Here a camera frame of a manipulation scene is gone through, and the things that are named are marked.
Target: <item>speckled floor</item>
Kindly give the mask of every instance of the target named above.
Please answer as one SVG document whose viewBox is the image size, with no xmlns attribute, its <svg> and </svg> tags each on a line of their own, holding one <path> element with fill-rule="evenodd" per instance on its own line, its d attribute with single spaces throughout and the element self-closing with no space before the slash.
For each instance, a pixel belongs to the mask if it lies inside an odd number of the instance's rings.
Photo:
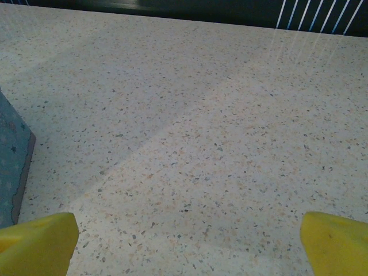
<svg viewBox="0 0 368 276">
<path fill-rule="evenodd" d="M 367 221 L 368 40 L 0 5 L 37 136 L 21 221 L 73 212 L 69 275 L 312 275 L 317 210 Z"/>
</svg>

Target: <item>blue container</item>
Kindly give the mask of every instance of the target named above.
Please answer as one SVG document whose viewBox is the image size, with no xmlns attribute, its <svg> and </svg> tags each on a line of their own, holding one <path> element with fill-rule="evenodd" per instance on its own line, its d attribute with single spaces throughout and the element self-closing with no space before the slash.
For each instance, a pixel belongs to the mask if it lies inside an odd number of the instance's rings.
<svg viewBox="0 0 368 276">
<path fill-rule="evenodd" d="M 0 91 L 0 228 L 18 222 L 35 141 Z"/>
</svg>

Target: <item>yellow object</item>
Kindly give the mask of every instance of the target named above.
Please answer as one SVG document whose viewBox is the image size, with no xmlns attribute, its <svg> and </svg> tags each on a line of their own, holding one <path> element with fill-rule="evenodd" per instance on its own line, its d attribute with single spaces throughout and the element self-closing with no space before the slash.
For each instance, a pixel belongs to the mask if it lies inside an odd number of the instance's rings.
<svg viewBox="0 0 368 276">
<path fill-rule="evenodd" d="M 331 214 L 306 213 L 301 241 L 315 276 L 367 276 L 368 224 Z"/>
<path fill-rule="evenodd" d="M 0 276 L 65 276 L 78 235 L 72 213 L 0 229 Z"/>
</svg>

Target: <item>white stripe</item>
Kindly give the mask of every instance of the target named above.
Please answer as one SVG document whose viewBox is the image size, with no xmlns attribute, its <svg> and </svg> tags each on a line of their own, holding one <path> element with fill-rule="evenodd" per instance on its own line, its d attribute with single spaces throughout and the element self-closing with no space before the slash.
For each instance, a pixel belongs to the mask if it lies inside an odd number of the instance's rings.
<svg viewBox="0 0 368 276">
<path fill-rule="evenodd" d="M 309 31 L 311 31 L 311 29 L 313 28 L 313 25 L 315 24 L 315 21 L 316 21 L 316 18 L 320 12 L 320 9 L 321 9 L 321 6 L 322 6 L 322 3 L 323 3 L 323 0 L 320 1 L 320 4 L 318 5 L 318 8 L 317 8 L 317 11 L 316 11 L 316 14 L 315 14 L 315 17 L 313 18 L 313 21 L 312 21 L 312 24 L 310 25 L 309 27 Z"/>
<path fill-rule="evenodd" d="M 350 27 L 350 24 L 352 23 L 352 20 L 354 19 L 354 17 L 355 17 L 355 15 L 356 15 L 356 13 L 358 12 L 358 10 L 359 10 L 359 8 L 362 6 L 362 4 L 363 4 L 363 0 L 361 0 L 361 1 L 359 2 L 359 5 L 356 7 L 355 12 L 354 12 L 354 14 L 353 14 L 353 15 L 352 15 L 352 17 L 351 17 L 351 19 L 350 19 L 350 21 L 349 21 L 349 24 L 347 24 L 346 29 L 345 29 L 345 31 L 344 31 L 344 33 L 343 33 L 343 35 L 345 35 L 345 33 L 347 32 L 347 29 Z"/>
<path fill-rule="evenodd" d="M 320 30 L 320 33 L 323 31 L 324 26 L 325 26 L 325 25 L 326 25 L 326 23 L 327 23 L 328 17 L 329 17 L 329 15 L 331 14 L 331 11 L 332 11 L 332 9 L 333 9 L 333 8 L 334 8 L 334 6 L 335 6 L 335 3 L 336 3 L 336 0 L 333 0 L 333 3 L 332 3 L 332 5 L 331 5 L 331 8 L 329 9 L 328 14 L 327 14 L 327 16 L 326 16 L 326 19 L 325 19 L 325 20 L 324 20 L 324 22 L 323 22 L 323 25 L 322 25 L 322 28 L 321 28 L 321 30 Z"/>
<path fill-rule="evenodd" d="M 282 12 L 283 12 L 283 7 L 285 7 L 285 2 L 286 2 L 286 0 L 283 0 L 282 7 L 281 7 L 281 10 L 280 10 L 280 15 L 278 16 L 278 20 L 277 20 L 277 24 L 276 24 L 276 29 L 278 29 L 278 24 L 280 23 L 281 15 L 282 15 Z"/>
<path fill-rule="evenodd" d="M 339 22 L 340 22 L 340 19 L 341 19 L 341 17 L 343 16 L 343 14 L 344 14 L 344 12 L 345 12 L 345 10 L 346 10 L 346 7 L 347 7 L 347 5 L 349 4 L 349 2 L 350 2 L 350 0 L 347 0 L 347 1 L 346 1 L 345 6 L 344 6 L 343 10 L 341 11 L 340 16 L 339 16 L 338 20 L 336 21 L 336 24 L 335 24 L 335 26 L 334 26 L 334 28 L 333 28 L 333 30 L 332 30 L 332 33 L 334 33 L 334 32 L 335 32 L 336 27 L 338 26 L 338 24 L 339 24 Z"/>
<path fill-rule="evenodd" d="M 293 16 L 294 16 L 294 12 L 295 12 L 295 9 L 296 9 L 296 7 L 297 7 L 297 5 L 298 5 L 298 1 L 299 1 L 299 0 L 296 0 L 296 1 L 295 1 L 294 8 L 293 8 L 293 12 L 292 12 L 292 14 L 291 14 L 291 16 L 290 16 L 289 23 L 288 23 L 288 25 L 287 25 L 287 30 L 289 29 L 289 27 L 290 27 L 290 23 L 292 22 L 292 19 L 293 19 Z"/>
<path fill-rule="evenodd" d="M 308 7 L 309 7 L 309 3 L 311 2 L 311 0 L 308 0 L 308 3 L 306 4 L 306 7 L 304 9 L 304 13 L 303 13 L 303 16 L 300 20 L 300 23 L 299 23 L 299 27 L 298 27 L 298 30 L 300 30 L 300 27 L 301 27 L 301 24 L 303 24 L 303 20 L 304 20 L 304 17 L 305 17 L 305 14 L 306 14 L 306 11 L 308 10 Z"/>
</svg>

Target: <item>floor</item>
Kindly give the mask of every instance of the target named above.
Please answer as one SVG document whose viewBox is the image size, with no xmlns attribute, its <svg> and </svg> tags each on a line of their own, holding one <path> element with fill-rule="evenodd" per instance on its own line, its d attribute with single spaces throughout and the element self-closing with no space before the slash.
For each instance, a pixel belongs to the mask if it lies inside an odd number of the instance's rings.
<svg viewBox="0 0 368 276">
<path fill-rule="evenodd" d="M 69 275 L 312 275 L 303 214 L 367 220 L 367 40 L 12 11 L 20 219 L 75 214 Z"/>
</svg>

